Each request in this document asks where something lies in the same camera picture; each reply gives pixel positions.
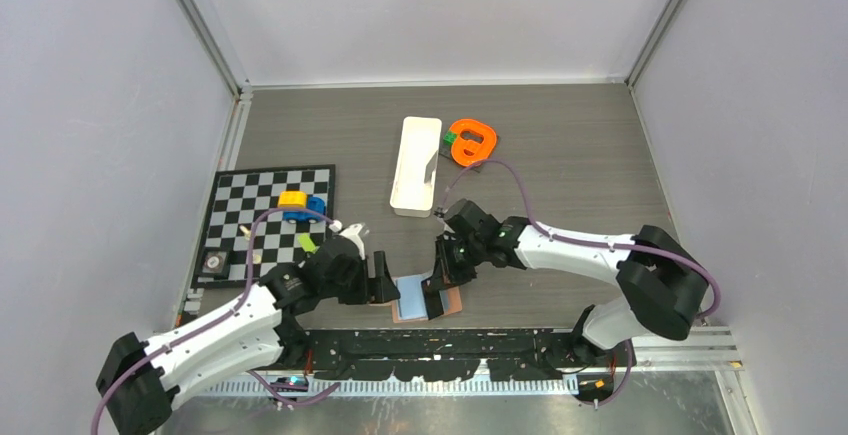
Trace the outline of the brown leather card holder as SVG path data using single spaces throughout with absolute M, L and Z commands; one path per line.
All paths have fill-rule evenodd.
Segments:
M 459 313 L 463 309 L 458 287 L 439 291 L 434 307 L 428 309 L 421 284 L 429 276 L 430 273 L 421 273 L 392 278 L 400 293 L 398 300 L 388 303 L 394 323 L 433 320 Z

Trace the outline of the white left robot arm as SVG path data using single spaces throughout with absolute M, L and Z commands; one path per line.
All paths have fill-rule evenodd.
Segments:
M 276 265 L 248 293 L 184 326 L 145 341 L 133 332 L 116 339 L 95 382 L 102 397 L 95 416 L 108 414 L 121 434 L 151 434 L 221 381 L 276 363 L 298 367 L 310 339 L 297 318 L 322 300 L 369 305 L 399 297 L 384 252 L 369 258 L 359 243 L 336 236 L 304 262 Z

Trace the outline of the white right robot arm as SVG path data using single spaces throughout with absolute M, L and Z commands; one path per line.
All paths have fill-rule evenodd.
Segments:
M 599 280 L 620 295 L 588 306 L 568 334 L 566 353 L 584 365 L 598 364 L 619 344 L 645 334 L 687 339 L 707 293 L 695 261 L 655 226 L 637 234 L 574 232 L 521 216 L 499 221 L 467 199 L 439 216 L 445 230 L 435 240 L 432 274 L 421 283 L 428 317 L 445 314 L 443 292 L 475 279 L 484 263 Z

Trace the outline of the green rectangular block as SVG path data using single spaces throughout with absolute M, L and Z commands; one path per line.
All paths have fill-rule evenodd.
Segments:
M 300 247 L 308 254 L 315 253 L 317 251 L 317 245 L 312 240 L 309 233 L 300 233 L 296 237 Z

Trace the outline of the blue toy car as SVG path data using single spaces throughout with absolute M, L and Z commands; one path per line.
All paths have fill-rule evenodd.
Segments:
M 315 224 L 324 219 L 326 212 L 326 203 L 323 199 L 308 195 L 306 197 L 305 211 L 302 210 L 287 210 L 283 213 L 283 220 L 290 224 L 310 223 Z

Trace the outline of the white plastic tray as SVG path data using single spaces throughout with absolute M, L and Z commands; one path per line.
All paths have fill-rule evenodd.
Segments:
M 438 118 L 404 118 L 389 200 L 396 215 L 426 218 L 431 214 L 441 129 Z

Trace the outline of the yellow toy brick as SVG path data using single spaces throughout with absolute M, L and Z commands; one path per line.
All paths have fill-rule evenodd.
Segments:
M 278 195 L 278 208 L 306 208 L 309 200 L 309 195 L 303 191 L 292 190 L 283 191 Z

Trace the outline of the green small cube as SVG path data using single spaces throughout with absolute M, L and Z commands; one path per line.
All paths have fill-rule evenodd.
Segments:
M 448 131 L 443 136 L 442 142 L 445 145 L 452 146 L 455 140 L 457 139 L 457 134 L 451 131 Z

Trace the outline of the poker chip in case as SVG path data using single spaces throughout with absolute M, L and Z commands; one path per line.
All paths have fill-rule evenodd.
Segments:
M 230 252 L 227 250 L 210 249 L 202 256 L 200 277 L 225 280 L 229 276 Z

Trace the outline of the black white chessboard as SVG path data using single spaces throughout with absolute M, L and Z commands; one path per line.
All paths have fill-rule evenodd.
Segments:
M 242 287 L 250 258 L 247 256 L 248 241 L 243 237 L 239 226 L 251 228 L 257 217 L 277 206 L 277 198 L 281 192 L 292 190 L 303 191 L 323 199 L 326 203 L 326 215 L 332 216 L 335 182 L 334 164 L 217 172 L 200 231 L 191 287 Z M 282 213 L 269 215 L 254 235 L 253 253 L 262 255 L 262 262 L 254 266 L 254 277 L 265 275 L 279 263 L 303 261 L 307 253 L 296 239 L 300 233 L 309 233 L 315 244 L 319 245 L 329 236 L 330 229 L 324 221 L 315 224 L 290 224 L 283 220 Z M 202 256 L 210 249 L 230 252 L 227 279 L 200 277 Z

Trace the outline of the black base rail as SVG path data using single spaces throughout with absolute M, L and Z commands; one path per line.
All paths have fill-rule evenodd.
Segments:
M 590 369 L 624 371 L 624 345 L 580 356 L 570 341 L 568 330 L 543 328 L 318 329 L 288 349 L 279 366 L 327 381 L 466 381 L 480 369 L 496 382 L 544 381 Z

